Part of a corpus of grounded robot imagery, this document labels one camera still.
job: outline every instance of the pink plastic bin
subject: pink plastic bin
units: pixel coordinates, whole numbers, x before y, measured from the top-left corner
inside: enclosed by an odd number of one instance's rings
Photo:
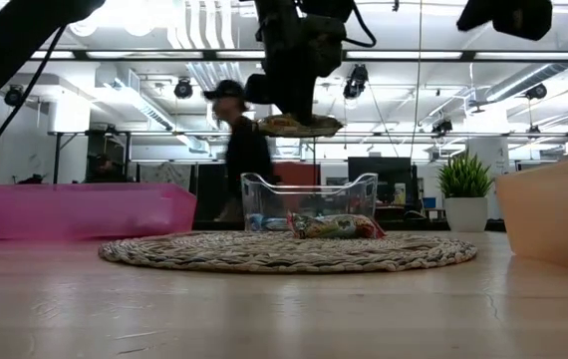
[[[169,183],[0,185],[0,239],[190,231],[195,196]]]

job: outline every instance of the potted plant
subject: potted plant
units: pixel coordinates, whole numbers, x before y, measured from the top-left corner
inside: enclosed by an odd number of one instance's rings
[[[492,179],[475,155],[464,153],[454,157],[438,173],[443,192],[443,207],[450,230],[480,232],[487,222],[487,198]]]

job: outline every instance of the jute rug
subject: jute rug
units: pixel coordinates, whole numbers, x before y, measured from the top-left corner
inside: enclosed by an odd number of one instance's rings
[[[295,239],[289,232],[197,232],[103,244],[112,262],[156,268],[253,272],[402,271],[462,263],[476,247],[457,239],[389,233],[384,239]]]

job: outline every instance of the green plant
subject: green plant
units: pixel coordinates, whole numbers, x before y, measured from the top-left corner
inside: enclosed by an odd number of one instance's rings
[[[484,166],[476,155],[456,156],[439,170],[439,187],[446,198],[475,198],[487,195],[492,179],[487,175],[490,166]]]

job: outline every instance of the table surface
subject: table surface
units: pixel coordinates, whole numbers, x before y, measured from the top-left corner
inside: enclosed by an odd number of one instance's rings
[[[502,233],[458,237],[476,260],[295,276],[138,268],[100,260],[95,242],[2,241],[0,359],[568,359],[568,268],[511,256]]]

